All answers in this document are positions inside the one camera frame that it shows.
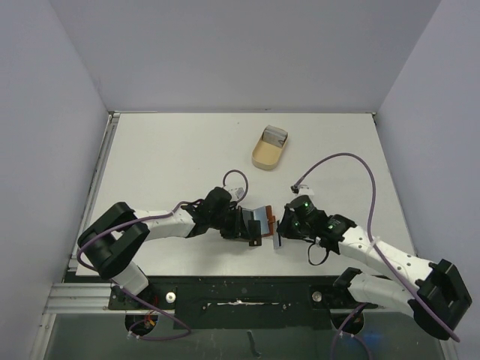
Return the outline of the dark credit card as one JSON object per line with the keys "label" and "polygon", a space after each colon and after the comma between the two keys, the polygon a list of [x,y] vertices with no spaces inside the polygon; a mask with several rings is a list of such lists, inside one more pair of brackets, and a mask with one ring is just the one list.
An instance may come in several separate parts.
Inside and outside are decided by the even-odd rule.
{"label": "dark credit card", "polygon": [[254,211],[250,209],[243,208],[242,209],[242,218],[243,221],[247,224],[249,221],[254,221]]}

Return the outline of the brown leather card holder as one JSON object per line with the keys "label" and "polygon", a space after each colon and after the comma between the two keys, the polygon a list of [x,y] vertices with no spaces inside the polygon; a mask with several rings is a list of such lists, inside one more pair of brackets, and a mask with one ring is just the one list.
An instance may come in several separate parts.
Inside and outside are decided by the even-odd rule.
{"label": "brown leather card holder", "polygon": [[262,237],[272,236],[273,225],[277,222],[272,207],[270,205],[264,205],[250,210],[254,211],[255,220],[261,223]]}

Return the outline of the black credit card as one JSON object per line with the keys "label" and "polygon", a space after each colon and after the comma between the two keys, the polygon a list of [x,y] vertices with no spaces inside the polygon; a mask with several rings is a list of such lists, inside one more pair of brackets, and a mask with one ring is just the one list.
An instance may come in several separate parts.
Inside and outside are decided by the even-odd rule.
{"label": "black credit card", "polygon": [[249,220],[247,225],[248,245],[259,247],[262,245],[261,223],[259,220]]}

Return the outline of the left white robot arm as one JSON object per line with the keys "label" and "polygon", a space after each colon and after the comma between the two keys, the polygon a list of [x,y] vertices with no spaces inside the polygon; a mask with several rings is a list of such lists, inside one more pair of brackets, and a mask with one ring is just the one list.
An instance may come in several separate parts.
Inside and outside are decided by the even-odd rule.
{"label": "left white robot arm", "polygon": [[152,301],[149,279],[133,258],[144,242],[167,238],[193,238],[217,230],[229,240],[254,244],[261,236],[260,223],[239,206],[223,187],[206,198],[180,202],[171,211],[135,211],[117,202],[100,216],[77,241],[77,261],[126,291],[135,308]]}

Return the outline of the silver striped credit card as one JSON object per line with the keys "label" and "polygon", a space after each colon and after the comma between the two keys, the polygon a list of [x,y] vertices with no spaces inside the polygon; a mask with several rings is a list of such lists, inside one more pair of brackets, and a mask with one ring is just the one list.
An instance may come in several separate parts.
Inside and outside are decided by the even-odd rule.
{"label": "silver striped credit card", "polygon": [[272,235],[272,241],[273,241],[273,248],[275,250],[279,250],[283,246],[282,238],[280,233],[278,232],[278,226],[279,226],[279,221],[275,222],[273,225],[273,235]]}

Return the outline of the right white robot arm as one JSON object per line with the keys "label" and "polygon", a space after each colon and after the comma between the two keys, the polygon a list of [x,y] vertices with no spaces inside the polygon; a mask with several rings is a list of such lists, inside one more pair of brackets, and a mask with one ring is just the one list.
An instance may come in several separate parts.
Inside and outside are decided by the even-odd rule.
{"label": "right white robot arm", "polygon": [[412,317],[429,335],[457,340],[455,328],[473,300],[458,268],[446,259],[433,262],[375,240],[353,220],[327,215],[307,195],[287,203],[280,237],[319,245],[327,254],[348,257],[376,272],[348,268],[336,281],[339,305],[370,303]]}

